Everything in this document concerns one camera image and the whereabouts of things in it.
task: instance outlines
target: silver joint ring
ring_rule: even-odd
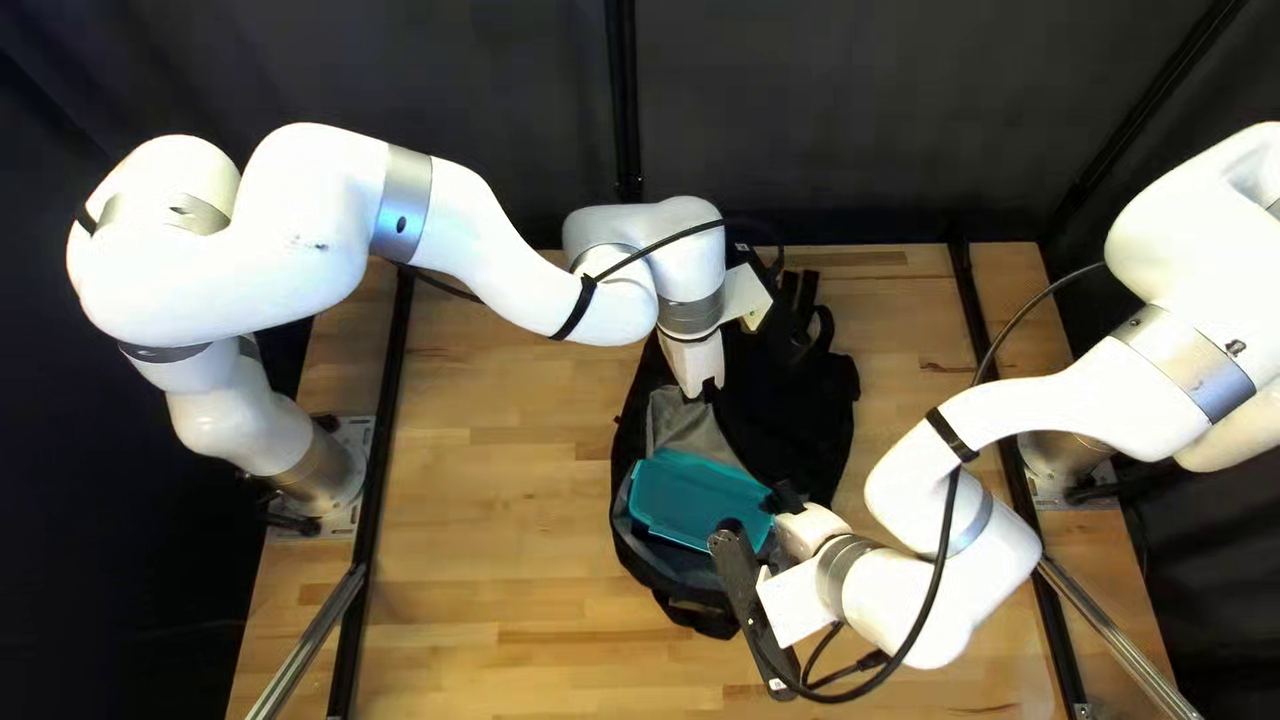
[[[701,334],[714,329],[724,315],[724,283],[707,297],[681,302],[658,296],[658,324],[668,333]]]
[[[860,536],[838,536],[818,551],[819,591],[832,615],[845,619],[844,589],[850,568],[861,556],[881,547],[884,546]]]
[[[1138,310],[1111,337],[1132,347],[1172,380],[1210,423],[1226,418],[1257,392],[1253,380],[1226,350],[1157,305]]]
[[[974,512],[973,520],[969,520],[969,524],[960,530],[960,534],[952,536],[951,539],[947,541],[947,559],[960,555],[965,551],[965,548],[973,544],[973,541],[978,539],[978,536],[987,529],[987,523],[991,521],[991,514],[995,509],[996,498],[991,496],[989,489],[983,489],[982,500],[978,501],[978,511]],[[920,560],[928,560],[929,562],[933,562],[937,557],[937,552],[920,553]]]
[[[389,145],[383,199],[378,205],[369,251],[408,263],[417,252],[431,202],[431,156]]]

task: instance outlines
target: black metal frame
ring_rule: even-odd
[[[1236,13],[1249,0],[1217,0],[1201,18],[1192,26],[1190,32],[1178,45],[1174,54],[1165,60],[1165,64],[1152,78],[1147,90],[1125,114],[1116,129],[1111,131],[1107,141],[1098,150],[1097,155],[1089,160],[1084,170],[1066,188],[1062,200],[1050,215],[1048,224],[1041,234],[1041,242],[1056,237],[1066,223],[1075,215],[1093,191],[1102,184],[1102,179],[1111,172],[1115,164],[1124,155],[1125,150],[1147,127],[1147,122],[1156,114],[1165,100],[1187,79],[1192,68],[1199,63],[1201,58],[1213,46],[1213,42],[1222,35],[1222,31],[1235,19]]]
[[[636,59],[635,0],[604,0],[609,44],[609,90],[613,95],[613,156],[618,164],[617,193],[623,202],[644,199],[640,170],[640,72]]]
[[[383,524],[383,496],[387,492],[387,469],[390,465],[392,436],[396,430],[396,410],[399,402],[401,369],[404,366],[404,346],[408,342],[408,320],[413,305],[413,287],[417,275],[408,268],[396,273],[396,300],[392,305],[392,327],[387,334],[387,355],[383,357],[383,378],[378,389],[378,415],[374,438],[369,447],[365,470],[365,495],[360,505],[360,525],[351,553],[352,568],[366,568],[365,583],[347,606],[338,635],[338,656],[334,661],[329,685],[330,720],[351,716],[356,701],[356,679],[360,674],[361,641],[369,618],[369,593],[378,566],[378,533]]]

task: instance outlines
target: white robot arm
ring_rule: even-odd
[[[1138,460],[1172,455],[1192,470],[1280,443],[1280,123],[1245,129],[1152,183],[1117,217],[1106,261],[1146,307],[1061,373],[947,400],[867,478],[867,506],[918,556],[937,550],[951,470],[1004,437],[1066,430]],[[820,507],[780,516],[778,528],[791,555],[809,559],[759,587],[780,643],[844,620],[897,651],[932,564],[852,536]],[[943,580],[905,664],[954,660],[1039,555],[1025,523],[961,473]]]
[[[598,284],[584,278],[716,220],[696,197],[575,213],[568,273],[525,243],[470,169],[300,123],[264,138],[243,177],[195,137],[137,147],[86,201],[67,269],[88,318],[165,391],[189,448],[268,478],[300,512],[328,515],[358,492],[361,464],[268,389],[250,333],[335,305],[375,254],[456,275],[503,318],[556,340],[625,345],[657,323],[696,395],[705,378],[723,383],[718,327],[745,310],[724,304],[723,228]]]

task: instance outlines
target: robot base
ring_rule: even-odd
[[[339,501],[340,507],[335,509],[324,518],[316,518],[316,521],[320,523],[319,534],[307,537],[293,529],[269,525],[266,528],[268,542],[342,539],[355,537],[356,525],[360,523],[360,503],[362,500],[362,489],[365,487],[365,465],[369,457],[369,448],[374,439],[374,416],[339,415],[338,429],[335,429],[332,434],[333,438],[338,441],[338,445],[340,445],[351,455],[352,473],[357,475],[356,482],[351,486],[353,488],[352,493],[347,498]],[[269,511],[300,520],[307,518],[307,514],[297,507],[291,498],[285,496],[273,500],[269,506]]]

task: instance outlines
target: black frame post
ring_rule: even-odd
[[[644,199],[644,174],[640,172],[635,0],[604,0],[604,26],[609,44],[609,90],[613,95],[613,156],[618,164],[616,190],[618,200],[640,202]]]
[[[360,525],[351,553],[352,568],[365,566],[365,583],[347,606],[338,635],[338,656],[329,685],[329,720],[347,720],[356,701],[356,680],[360,675],[361,642],[369,620],[369,593],[378,566],[378,533],[383,523],[383,497],[387,495],[387,470],[390,466],[392,436],[396,432],[396,410],[399,404],[401,369],[404,366],[404,347],[408,343],[408,320],[413,309],[413,287],[417,277],[410,268],[396,273],[396,300],[392,305],[392,328],[387,334],[387,355],[383,357],[383,378],[378,389],[378,419],[369,447],[365,469],[364,500],[360,503]]]

